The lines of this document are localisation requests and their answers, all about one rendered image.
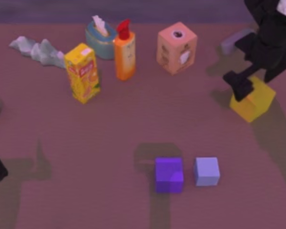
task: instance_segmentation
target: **blue tissue box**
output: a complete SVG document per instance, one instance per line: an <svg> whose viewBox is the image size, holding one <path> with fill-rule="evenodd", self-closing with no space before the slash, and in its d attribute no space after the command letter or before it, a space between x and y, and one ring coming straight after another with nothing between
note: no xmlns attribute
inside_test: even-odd
<svg viewBox="0 0 286 229"><path fill-rule="evenodd" d="M116 30L114 30L110 25L105 23L105 28L108 31L108 36L104 37L100 32L94 27L94 22L90 22L86 28L86 41L95 51L95 54L105 60L114 59L114 48L113 40L117 36Z"/></svg>

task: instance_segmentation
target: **yellow cube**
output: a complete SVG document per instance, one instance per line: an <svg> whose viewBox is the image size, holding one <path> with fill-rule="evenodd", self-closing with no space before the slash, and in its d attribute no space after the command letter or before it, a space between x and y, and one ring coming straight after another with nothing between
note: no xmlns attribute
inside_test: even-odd
<svg viewBox="0 0 286 229"><path fill-rule="evenodd" d="M249 123L266 113L276 96L276 92L256 76L250 81L254 91L240 102L233 95L230 102L230 108Z"/></svg>
<svg viewBox="0 0 286 229"><path fill-rule="evenodd" d="M73 97L85 104L100 91L94 50L81 43L64 59Z"/></svg>

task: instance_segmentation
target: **bottle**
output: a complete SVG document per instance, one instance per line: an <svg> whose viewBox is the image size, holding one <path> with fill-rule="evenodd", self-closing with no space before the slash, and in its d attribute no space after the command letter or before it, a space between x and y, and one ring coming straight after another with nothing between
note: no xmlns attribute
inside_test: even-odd
<svg viewBox="0 0 286 229"><path fill-rule="evenodd" d="M116 76L126 81L135 73L135 34L129 31L130 20L117 27L118 35L113 41Z"/></svg>

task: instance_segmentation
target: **red object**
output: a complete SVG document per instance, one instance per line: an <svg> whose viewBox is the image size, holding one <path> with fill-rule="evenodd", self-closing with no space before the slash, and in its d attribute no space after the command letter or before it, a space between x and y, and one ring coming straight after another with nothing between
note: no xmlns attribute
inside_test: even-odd
<svg viewBox="0 0 286 229"><path fill-rule="evenodd" d="M118 25L118 28L116 29L117 32L119 33L119 38L121 40L127 40L130 37L129 23L130 23L129 19L124 20Z"/></svg>

